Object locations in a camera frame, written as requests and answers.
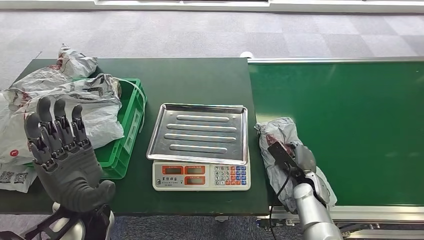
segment robot finger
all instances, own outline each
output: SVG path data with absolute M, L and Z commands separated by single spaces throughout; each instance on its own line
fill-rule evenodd
M 58 131 L 52 122 L 52 114 L 50 113 L 50 100 L 48 97 L 42 97 L 37 103 L 37 113 L 40 118 L 40 131 L 45 144 L 49 150 L 56 156 L 62 155 L 61 140 L 59 139 Z
M 90 141 L 87 138 L 86 127 L 84 126 L 83 118 L 81 112 L 83 111 L 83 106 L 77 104 L 72 110 L 72 129 L 73 134 L 75 135 L 75 142 L 82 148 L 90 146 Z
M 38 114 L 31 113 L 27 118 L 25 118 L 23 127 L 28 139 L 29 149 L 34 155 L 36 163 L 44 164 L 51 160 L 52 155 L 42 139 L 39 123 L 40 117 Z
M 62 98 L 59 98 L 54 103 L 54 124 L 62 141 L 63 148 L 68 151 L 72 151 L 76 148 L 74 143 L 74 136 L 72 135 L 71 126 L 65 113 L 66 102 Z

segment robotic hand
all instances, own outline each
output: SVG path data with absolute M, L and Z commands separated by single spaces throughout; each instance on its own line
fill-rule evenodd
M 22 236 L 0 232 L 0 240 L 30 240 L 36 236 L 41 239 L 41 232 L 55 240 L 108 240 L 114 215 L 106 203 L 115 194 L 115 184 L 109 180 L 99 184 L 102 168 L 86 135 L 83 108 L 80 104 L 73 108 L 69 124 L 63 99 L 54 103 L 54 121 L 50 106 L 49 98 L 42 97 L 37 103 L 37 113 L 24 120 L 24 128 L 28 147 L 35 157 L 32 161 L 35 171 L 55 201 L 54 214 Z M 57 220 L 53 230 L 50 229 Z
M 268 151 L 287 177 L 295 178 L 299 183 L 293 188 L 293 197 L 303 239 L 342 240 L 339 228 L 327 209 L 330 194 L 324 181 L 316 174 L 317 164 L 312 151 L 304 145 L 283 145 L 278 141 L 268 147 Z

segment scale display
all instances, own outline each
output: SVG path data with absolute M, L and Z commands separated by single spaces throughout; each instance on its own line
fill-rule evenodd
M 246 191 L 251 187 L 250 162 L 246 165 L 153 162 L 156 191 Z

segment green basket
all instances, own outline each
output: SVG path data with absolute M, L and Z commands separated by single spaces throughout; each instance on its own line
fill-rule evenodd
M 139 79 L 126 78 L 135 84 L 144 94 Z M 122 107 L 117 119 L 123 127 L 124 137 L 94 150 L 97 161 L 103 169 L 103 179 L 122 179 L 127 173 L 131 153 L 139 132 L 139 126 L 144 115 L 143 97 L 140 92 L 128 82 L 119 82 L 122 89 L 120 102 Z

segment plastic bag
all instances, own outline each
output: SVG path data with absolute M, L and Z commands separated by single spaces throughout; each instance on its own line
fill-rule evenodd
M 85 56 L 62 44 L 56 65 L 33 71 L 10 87 L 25 92 L 48 91 L 70 83 L 74 78 L 87 78 L 96 71 L 97 65 L 96 57 Z
M 294 143 L 303 145 L 303 143 L 298 138 L 296 125 L 290 117 L 281 117 L 272 121 L 257 123 L 255 125 L 255 129 L 260 133 L 260 153 L 262 154 L 263 163 L 265 165 L 266 172 L 268 173 L 269 184 L 272 186 L 272 189 L 274 189 L 274 192 L 277 193 L 283 186 L 284 181 L 287 178 L 287 174 L 275 165 L 275 159 L 268 151 L 269 141 L 277 140 L 283 144 Z M 328 205 L 333 207 L 337 202 L 337 197 L 328 183 L 326 176 L 318 166 L 316 167 L 316 174 L 327 186 L 330 193 L 330 201 Z M 287 185 L 278 196 L 278 199 L 288 208 L 290 212 L 293 212 L 296 209 L 296 201 L 293 198 L 293 186 L 296 184 L 297 182 L 293 178 L 290 178 Z
M 27 193 L 36 177 L 31 167 L 0 164 L 0 189 Z
M 82 119 L 94 149 L 122 138 L 124 129 L 117 117 L 121 108 L 119 95 L 119 79 L 109 74 L 99 74 L 96 78 L 62 84 L 50 90 L 5 90 L 3 96 L 9 102 L 9 109 L 14 111 L 10 112 L 8 118 L 2 119 L 5 124 L 0 133 L 7 141 L 0 145 L 0 164 L 22 165 L 32 161 L 33 154 L 28 148 L 24 120 L 29 113 L 37 111 L 37 102 L 41 97 L 47 96 L 50 99 L 50 113 L 54 112 L 54 102 L 59 98 L 64 99 L 69 122 L 72 121 L 74 106 L 82 104 Z

